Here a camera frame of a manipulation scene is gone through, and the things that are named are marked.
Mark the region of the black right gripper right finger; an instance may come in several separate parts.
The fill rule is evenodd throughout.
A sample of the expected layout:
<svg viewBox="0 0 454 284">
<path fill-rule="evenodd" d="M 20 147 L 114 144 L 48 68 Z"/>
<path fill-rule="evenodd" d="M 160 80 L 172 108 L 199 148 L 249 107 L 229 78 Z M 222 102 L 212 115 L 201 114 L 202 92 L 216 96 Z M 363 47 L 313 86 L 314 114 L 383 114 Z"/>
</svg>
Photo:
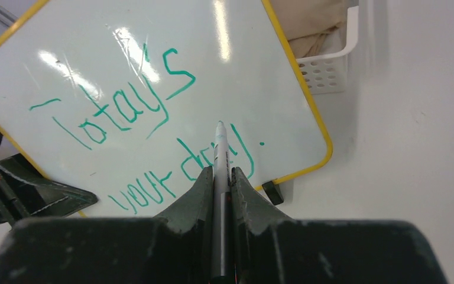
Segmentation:
<svg viewBox="0 0 454 284">
<path fill-rule="evenodd" d="M 260 195 L 240 167 L 234 167 L 231 176 L 237 282 L 283 283 L 275 229 L 292 218 Z"/>
</svg>

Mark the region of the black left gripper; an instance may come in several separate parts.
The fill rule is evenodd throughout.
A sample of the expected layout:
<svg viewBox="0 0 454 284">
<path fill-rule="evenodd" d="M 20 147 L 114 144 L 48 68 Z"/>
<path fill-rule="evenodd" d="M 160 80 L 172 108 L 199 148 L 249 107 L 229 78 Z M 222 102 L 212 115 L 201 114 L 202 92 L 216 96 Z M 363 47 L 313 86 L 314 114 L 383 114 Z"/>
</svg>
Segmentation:
<svg viewBox="0 0 454 284">
<path fill-rule="evenodd" d="M 0 145 L 3 135 L 0 133 Z M 0 224 L 27 217 L 66 217 L 98 202 L 92 192 L 43 176 L 23 155 L 0 160 Z"/>
</svg>

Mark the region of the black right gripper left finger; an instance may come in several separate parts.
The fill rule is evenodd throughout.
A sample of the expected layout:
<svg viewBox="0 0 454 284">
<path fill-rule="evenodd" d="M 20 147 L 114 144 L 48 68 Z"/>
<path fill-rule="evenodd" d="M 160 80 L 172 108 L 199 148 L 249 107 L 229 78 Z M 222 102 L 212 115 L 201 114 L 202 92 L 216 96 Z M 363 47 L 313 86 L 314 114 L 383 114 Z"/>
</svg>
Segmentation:
<svg viewBox="0 0 454 284">
<path fill-rule="evenodd" d="M 156 283 L 208 283 L 210 277 L 213 169 L 204 168 L 192 187 L 154 218 Z"/>
</svg>

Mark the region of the green whiteboard marker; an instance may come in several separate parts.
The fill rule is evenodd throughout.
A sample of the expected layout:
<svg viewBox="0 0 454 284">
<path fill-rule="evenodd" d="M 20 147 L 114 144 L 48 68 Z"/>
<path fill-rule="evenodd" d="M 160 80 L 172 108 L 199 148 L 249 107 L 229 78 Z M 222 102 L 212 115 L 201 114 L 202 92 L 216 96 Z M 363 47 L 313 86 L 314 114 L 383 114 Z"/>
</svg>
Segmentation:
<svg viewBox="0 0 454 284">
<path fill-rule="evenodd" d="M 219 121 L 215 130 L 210 283 L 235 283 L 229 144 Z"/>
</svg>

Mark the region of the yellow-framed whiteboard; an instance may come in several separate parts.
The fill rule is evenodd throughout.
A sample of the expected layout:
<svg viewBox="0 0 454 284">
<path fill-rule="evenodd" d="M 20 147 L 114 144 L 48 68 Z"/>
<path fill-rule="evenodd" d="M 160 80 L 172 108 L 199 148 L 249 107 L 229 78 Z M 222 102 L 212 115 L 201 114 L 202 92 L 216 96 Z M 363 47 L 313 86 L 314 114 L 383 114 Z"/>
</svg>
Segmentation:
<svg viewBox="0 0 454 284">
<path fill-rule="evenodd" d="M 213 164 L 252 185 L 332 155 L 267 1 L 38 1 L 0 37 L 0 130 L 89 217 L 155 215 Z"/>
</svg>

